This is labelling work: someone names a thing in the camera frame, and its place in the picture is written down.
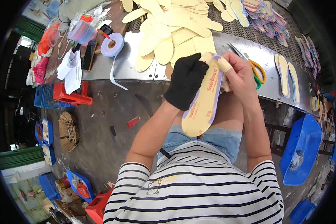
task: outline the metal table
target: metal table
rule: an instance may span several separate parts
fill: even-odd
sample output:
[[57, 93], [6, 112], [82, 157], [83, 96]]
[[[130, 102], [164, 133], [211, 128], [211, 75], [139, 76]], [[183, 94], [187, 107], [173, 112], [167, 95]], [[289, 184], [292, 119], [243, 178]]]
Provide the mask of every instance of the metal table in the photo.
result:
[[[257, 90], [260, 97], [282, 102], [298, 110], [310, 113], [318, 117], [318, 111], [313, 111], [311, 98], [316, 96], [314, 91], [315, 80], [311, 78], [300, 66], [286, 58], [287, 62], [294, 65], [300, 89], [300, 104], [293, 101], [293, 96], [285, 98], [281, 91], [281, 81], [278, 71], [275, 67], [274, 56], [277, 52], [266, 48], [255, 42], [244, 38], [236, 37], [226, 33], [212, 31], [215, 49], [219, 55], [226, 51], [232, 51], [228, 42], [232, 43], [238, 50], [246, 53], [247, 58], [259, 63], [266, 73], [266, 82]], [[168, 84], [169, 79], [165, 76], [165, 65], [160, 65], [155, 59], [151, 66], [144, 72], [137, 72], [134, 68], [137, 57], [138, 43], [142, 38], [142, 33], [127, 32], [125, 35], [125, 45], [116, 58], [115, 62], [115, 80], [117, 82], [143, 82]], [[90, 72], [83, 71], [82, 80], [106, 80], [109, 79], [109, 71], [112, 67], [113, 58], [107, 58], [103, 55], [97, 55]], [[291, 77], [288, 78], [291, 95], [293, 94], [293, 84]]]

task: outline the striped shirt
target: striped shirt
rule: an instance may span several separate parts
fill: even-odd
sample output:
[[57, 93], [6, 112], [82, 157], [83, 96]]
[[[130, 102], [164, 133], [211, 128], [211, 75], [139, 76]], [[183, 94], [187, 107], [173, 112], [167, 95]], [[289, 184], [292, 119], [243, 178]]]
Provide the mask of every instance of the striped shirt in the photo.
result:
[[201, 141], [161, 157], [158, 169], [121, 166], [103, 223], [282, 223], [284, 204], [272, 161], [251, 173]]

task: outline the orange scissors handle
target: orange scissors handle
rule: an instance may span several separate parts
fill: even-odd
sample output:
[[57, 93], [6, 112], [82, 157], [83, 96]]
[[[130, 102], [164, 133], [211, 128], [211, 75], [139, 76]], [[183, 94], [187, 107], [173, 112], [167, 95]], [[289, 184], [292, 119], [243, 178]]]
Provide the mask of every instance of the orange scissors handle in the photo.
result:
[[[254, 71], [254, 74], [256, 75], [256, 77], [259, 79], [261, 84], [264, 84], [266, 82], [266, 74], [265, 74], [264, 69], [258, 63], [256, 63], [255, 61], [253, 61], [251, 59], [248, 59], [248, 61], [250, 62], [251, 67], [253, 68], [253, 71]], [[255, 66], [258, 67], [259, 70], [261, 71], [261, 74], [263, 75], [263, 80], [260, 79], [259, 74], [257, 73]]]

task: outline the scissors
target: scissors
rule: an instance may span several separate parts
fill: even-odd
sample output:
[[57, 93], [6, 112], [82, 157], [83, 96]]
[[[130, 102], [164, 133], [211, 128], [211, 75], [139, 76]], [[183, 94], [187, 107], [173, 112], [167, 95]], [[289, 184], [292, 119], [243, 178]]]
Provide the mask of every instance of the scissors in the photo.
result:
[[[247, 59], [236, 47], [234, 47], [234, 45], [232, 45], [231, 43], [229, 43], [229, 45], [234, 49], [234, 51], [237, 53], [237, 55], [239, 57], [241, 57], [242, 59], [244, 59], [244, 60], [246, 60], [250, 63], [251, 68], [253, 69], [253, 72], [254, 72], [255, 82], [258, 84], [256, 89], [259, 89], [261, 87], [261, 84], [264, 84], [266, 82], [266, 74], [265, 74], [264, 69], [258, 63], [256, 63], [255, 61], [253, 61], [251, 59]], [[257, 66], [259, 68], [259, 70], [261, 71], [261, 74], [263, 74], [263, 80], [260, 79], [255, 66]]]

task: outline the red plastic stool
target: red plastic stool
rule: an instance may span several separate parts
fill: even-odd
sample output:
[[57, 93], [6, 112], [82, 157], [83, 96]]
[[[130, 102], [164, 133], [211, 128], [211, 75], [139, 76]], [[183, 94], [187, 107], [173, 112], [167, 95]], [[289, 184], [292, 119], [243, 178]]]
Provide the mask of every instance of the red plastic stool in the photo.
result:
[[88, 82], [82, 82], [81, 94], [71, 93], [68, 95], [65, 90], [65, 83], [55, 83], [53, 98], [73, 105], [88, 104], [91, 105], [93, 98], [87, 96]]
[[105, 212], [105, 207], [107, 201], [111, 196], [113, 189], [109, 190], [105, 194], [99, 194], [92, 200], [92, 202], [85, 208], [87, 214], [97, 223], [103, 224], [103, 213]]

